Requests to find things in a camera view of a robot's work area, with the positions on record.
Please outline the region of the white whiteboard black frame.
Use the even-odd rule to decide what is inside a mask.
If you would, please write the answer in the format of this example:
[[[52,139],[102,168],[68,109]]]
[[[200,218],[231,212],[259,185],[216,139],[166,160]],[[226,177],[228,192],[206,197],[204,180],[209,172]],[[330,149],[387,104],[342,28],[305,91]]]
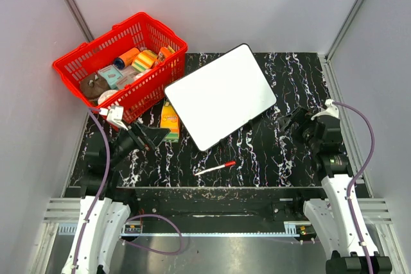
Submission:
[[[275,105],[248,44],[168,85],[164,93],[199,151],[207,151]]]

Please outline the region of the red capped whiteboard marker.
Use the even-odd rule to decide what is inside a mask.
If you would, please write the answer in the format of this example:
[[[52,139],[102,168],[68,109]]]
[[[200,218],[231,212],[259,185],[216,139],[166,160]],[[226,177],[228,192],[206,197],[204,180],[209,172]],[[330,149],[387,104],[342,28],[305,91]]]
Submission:
[[[203,174],[215,171],[215,170],[223,169],[223,168],[226,168],[226,167],[232,167],[232,166],[235,166],[235,165],[236,165],[235,161],[226,162],[222,165],[212,167],[212,168],[209,168],[209,169],[205,169],[203,171],[199,171],[199,172],[195,173],[194,176],[200,176],[200,175],[203,175]]]

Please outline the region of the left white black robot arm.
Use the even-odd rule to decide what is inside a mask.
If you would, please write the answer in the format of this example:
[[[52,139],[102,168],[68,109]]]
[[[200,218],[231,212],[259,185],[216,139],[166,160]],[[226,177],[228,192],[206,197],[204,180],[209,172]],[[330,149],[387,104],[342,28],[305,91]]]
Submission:
[[[155,150],[171,132],[143,124],[125,124],[114,140],[99,126],[103,146],[91,155],[91,167],[99,168],[85,177],[80,214],[73,243],[62,273],[109,273],[112,256],[126,220],[134,219],[139,204],[122,196],[114,168],[134,150]]]

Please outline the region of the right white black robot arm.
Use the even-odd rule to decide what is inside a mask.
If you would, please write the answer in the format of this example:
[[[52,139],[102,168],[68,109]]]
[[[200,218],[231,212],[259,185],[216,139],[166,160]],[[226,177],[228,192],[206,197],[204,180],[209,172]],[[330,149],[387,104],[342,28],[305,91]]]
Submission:
[[[391,273],[389,257],[374,244],[355,192],[357,175],[342,151],[338,105],[313,114],[297,107],[278,120],[281,132],[310,149],[311,162],[326,199],[301,198],[292,204],[293,215],[308,219],[326,253],[326,273]]]

